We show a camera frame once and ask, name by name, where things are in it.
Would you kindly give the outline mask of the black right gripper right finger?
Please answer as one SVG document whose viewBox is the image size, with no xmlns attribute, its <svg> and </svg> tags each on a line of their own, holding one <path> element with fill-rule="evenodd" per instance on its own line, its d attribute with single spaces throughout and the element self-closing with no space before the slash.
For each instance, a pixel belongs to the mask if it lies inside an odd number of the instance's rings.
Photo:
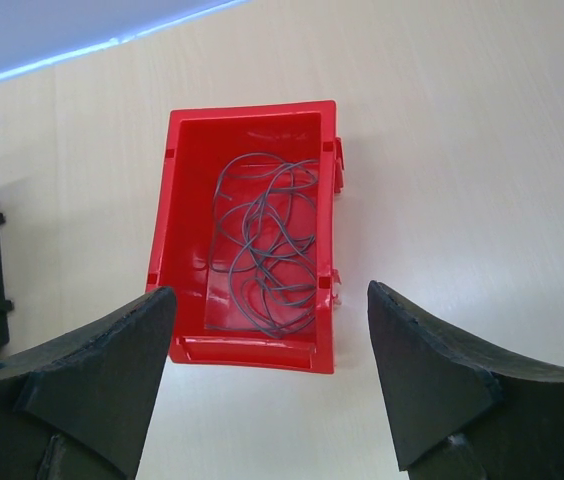
<svg viewBox="0 0 564 480">
<path fill-rule="evenodd" d="M 397 464 L 412 479 L 564 479 L 564 367 L 368 286 L 368 324 Z"/>
</svg>

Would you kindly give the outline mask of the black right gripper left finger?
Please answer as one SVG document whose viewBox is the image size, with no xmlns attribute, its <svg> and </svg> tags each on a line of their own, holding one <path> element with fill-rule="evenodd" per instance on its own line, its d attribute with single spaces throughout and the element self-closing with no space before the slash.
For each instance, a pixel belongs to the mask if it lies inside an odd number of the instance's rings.
<svg viewBox="0 0 564 480">
<path fill-rule="evenodd" d="M 133 479 L 176 316 L 157 288 L 0 360 L 0 479 Z"/>
</svg>

